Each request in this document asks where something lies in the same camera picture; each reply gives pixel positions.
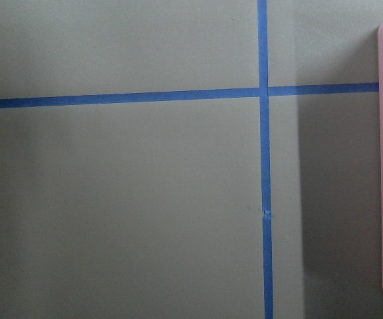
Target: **gray surface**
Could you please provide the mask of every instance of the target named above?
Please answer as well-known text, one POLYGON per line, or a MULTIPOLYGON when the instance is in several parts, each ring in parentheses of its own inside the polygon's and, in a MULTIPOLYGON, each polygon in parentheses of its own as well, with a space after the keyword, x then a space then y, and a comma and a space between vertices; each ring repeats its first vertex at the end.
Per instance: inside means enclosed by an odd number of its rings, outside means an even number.
POLYGON ((0 0, 0 98, 256 86, 256 0, 0 0))
POLYGON ((297 97, 270 98, 275 318, 304 318, 297 97))
POLYGON ((273 255, 276 318, 383 319, 378 95, 277 97, 271 107, 272 121, 279 123, 281 117, 288 127, 284 137, 280 129, 272 137, 273 194, 286 192, 287 202, 273 196, 275 243, 283 236, 273 255), (293 136, 296 125, 298 138, 293 136), (301 203, 295 193, 298 145, 301 203), (281 154, 288 160, 275 163, 281 154), (291 169, 281 170, 288 164, 291 169), (302 256, 294 250, 303 254, 305 317, 279 315, 282 307, 291 309, 302 298, 302 256), (279 266, 285 259, 288 265, 279 266), (282 283, 290 272, 297 277, 282 283))
POLYGON ((378 82, 379 0, 269 0, 270 86, 378 82))
POLYGON ((262 318, 258 106, 0 110, 0 318, 262 318))

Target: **blue line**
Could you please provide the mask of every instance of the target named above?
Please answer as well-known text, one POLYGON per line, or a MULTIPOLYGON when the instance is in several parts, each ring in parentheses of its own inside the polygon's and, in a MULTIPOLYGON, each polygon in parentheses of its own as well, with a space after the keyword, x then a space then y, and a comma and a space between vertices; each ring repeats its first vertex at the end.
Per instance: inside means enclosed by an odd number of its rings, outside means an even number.
POLYGON ((273 254, 271 238, 270 110, 268 95, 269 51, 267 0, 258 0, 259 119, 263 217, 265 319, 273 319, 273 254))
POLYGON ((269 96, 333 94, 355 92, 379 92, 379 83, 346 83, 299 86, 272 86, 268 88, 269 96))
POLYGON ((214 98, 250 98, 258 96, 258 88, 227 88, 217 90, 55 96, 44 98, 10 98, 0 100, 0 108, 27 108, 35 106, 65 106, 81 104, 157 102, 180 100, 207 100, 214 98))

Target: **blue tape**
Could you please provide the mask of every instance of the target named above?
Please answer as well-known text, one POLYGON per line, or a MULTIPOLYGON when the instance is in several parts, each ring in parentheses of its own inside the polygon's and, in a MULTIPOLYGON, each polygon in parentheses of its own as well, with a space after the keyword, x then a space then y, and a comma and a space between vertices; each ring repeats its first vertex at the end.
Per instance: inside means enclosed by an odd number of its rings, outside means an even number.
POLYGON ((269 96, 306 95, 306 94, 334 94, 379 92, 379 83, 349 83, 298 86, 272 86, 268 88, 269 96))
POLYGON ((269 51, 267 0, 258 0, 259 119, 263 217, 265 319, 273 319, 273 254, 271 239, 270 111, 268 95, 269 51))
POLYGON ((214 98, 251 98, 258 96, 259 88, 227 88, 218 90, 190 90, 171 92, 55 96, 44 98, 10 98, 0 100, 0 108, 27 108, 35 106, 65 106, 81 104, 158 102, 180 100, 208 100, 214 98))

